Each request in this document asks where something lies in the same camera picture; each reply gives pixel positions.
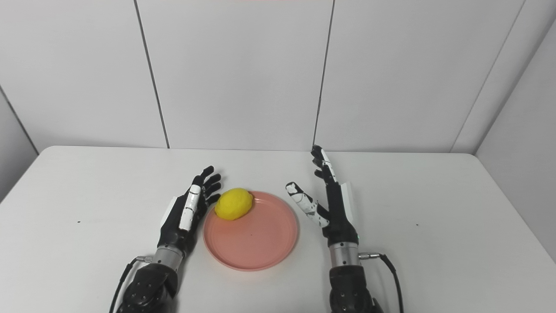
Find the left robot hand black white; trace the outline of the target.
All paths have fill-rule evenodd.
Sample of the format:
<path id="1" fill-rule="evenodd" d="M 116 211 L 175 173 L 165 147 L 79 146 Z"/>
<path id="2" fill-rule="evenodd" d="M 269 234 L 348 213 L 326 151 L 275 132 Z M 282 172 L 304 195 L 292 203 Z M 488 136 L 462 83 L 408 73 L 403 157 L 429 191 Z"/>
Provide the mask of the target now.
<path id="1" fill-rule="evenodd" d="M 186 193 L 176 198 L 161 226 L 157 247 L 177 248 L 183 254 L 193 251 L 200 222 L 221 197 L 221 174 L 214 172 L 214 166 L 205 168 Z"/>

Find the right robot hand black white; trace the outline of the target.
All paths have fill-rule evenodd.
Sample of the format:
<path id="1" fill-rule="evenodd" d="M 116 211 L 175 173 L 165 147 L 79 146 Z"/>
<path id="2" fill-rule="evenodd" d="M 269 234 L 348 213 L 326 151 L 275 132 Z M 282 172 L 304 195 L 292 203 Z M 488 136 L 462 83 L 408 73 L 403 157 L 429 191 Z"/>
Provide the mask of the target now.
<path id="1" fill-rule="evenodd" d="M 312 146 L 311 155 L 312 162 L 318 167 L 314 175 L 325 183 L 328 208 L 326 209 L 304 192 L 296 182 L 286 184 L 288 195 L 296 202 L 298 208 L 322 229 L 323 236 L 328 240 L 328 246 L 341 242 L 359 244 L 359 235 L 348 220 L 344 193 L 336 179 L 330 159 L 320 145 Z"/>

